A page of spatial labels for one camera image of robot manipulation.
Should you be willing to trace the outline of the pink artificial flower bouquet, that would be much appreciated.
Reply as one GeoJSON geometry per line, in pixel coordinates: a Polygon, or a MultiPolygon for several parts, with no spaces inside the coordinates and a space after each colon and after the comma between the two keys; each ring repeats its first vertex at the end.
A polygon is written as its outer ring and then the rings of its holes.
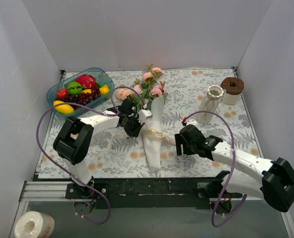
{"type": "Polygon", "coordinates": [[[159,67],[153,67],[152,64],[147,66],[148,71],[142,76],[142,79],[136,78],[134,81],[133,90],[137,94],[128,88],[120,88],[117,92],[116,98],[124,101],[129,99],[133,102],[137,108],[137,111],[141,109],[151,109],[152,102],[158,98],[163,97],[164,101],[167,99],[168,93],[165,89],[165,82],[160,79],[163,76],[162,69],[159,67]]]}

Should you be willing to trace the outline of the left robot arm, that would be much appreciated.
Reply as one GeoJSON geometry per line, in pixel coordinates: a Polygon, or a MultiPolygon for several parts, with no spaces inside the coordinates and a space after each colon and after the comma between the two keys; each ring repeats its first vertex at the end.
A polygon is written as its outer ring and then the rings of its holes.
{"type": "Polygon", "coordinates": [[[76,191],[82,198],[93,195],[93,177],[87,168],[85,157],[92,137],[108,129],[122,127],[129,137],[138,137],[149,111],[136,111],[136,106],[124,100],[116,108],[108,108],[102,115],[86,118],[70,116],[59,131],[53,149],[63,159],[71,173],[70,178],[77,184],[76,191]]]}

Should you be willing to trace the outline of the white paper bouquet wrap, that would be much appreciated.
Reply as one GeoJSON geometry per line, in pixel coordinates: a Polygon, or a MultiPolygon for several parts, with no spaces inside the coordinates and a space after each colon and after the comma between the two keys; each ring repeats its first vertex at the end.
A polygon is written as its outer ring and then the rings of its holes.
{"type": "Polygon", "coordinates": [[[141,130],[145,156],[151,173],[156,173],[160,170],[163,109],[164,97],[155,98],[151,103],[152,118],[146,120],[141,130]]]}

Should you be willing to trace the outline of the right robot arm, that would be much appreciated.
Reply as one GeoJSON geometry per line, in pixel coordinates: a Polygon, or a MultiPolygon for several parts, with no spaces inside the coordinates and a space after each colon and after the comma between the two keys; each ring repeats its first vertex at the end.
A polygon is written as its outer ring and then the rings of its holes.
{"type": "Polygon", "coordinates": [[[265,200],[272,208],[287,212],[294,202],[294,169],[283,159],[270,160],[233,150],[222,139],[205,137],[194,125],[183,127],[175,135],[176,153],[199,155],[225,165],[235,165],[235,170],[245,174],[236,176],[233,171],[221,171],[204,188],[203,197],[224,197],[240,193],[265,200]]]}

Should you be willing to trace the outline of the cream printed ribbon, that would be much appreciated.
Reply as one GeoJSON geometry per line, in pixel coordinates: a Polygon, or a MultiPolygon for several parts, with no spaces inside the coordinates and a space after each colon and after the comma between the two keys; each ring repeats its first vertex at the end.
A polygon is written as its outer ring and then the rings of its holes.
{"type": "MultiPolygon", "coordinates": [[[[143,138],[147,138],[151,141],[161,141],[165,144],[172,144],[175,145],[175,139],[174,138],[170,138],[165,136],[162,132],[159,132],[155,129],[142,129],[139,132],[139,135],[141,135],[143,138]]],[[[108,146],[106,148],[106,150],[110,150],[112,143],[114,140],[118,139],[118,140],[122,140],[122,139],[126,139],[128,138],[128,135],[121,135],[121,134],[116,134],[114,135],[109,141],[108,141],[108,146]]]]}

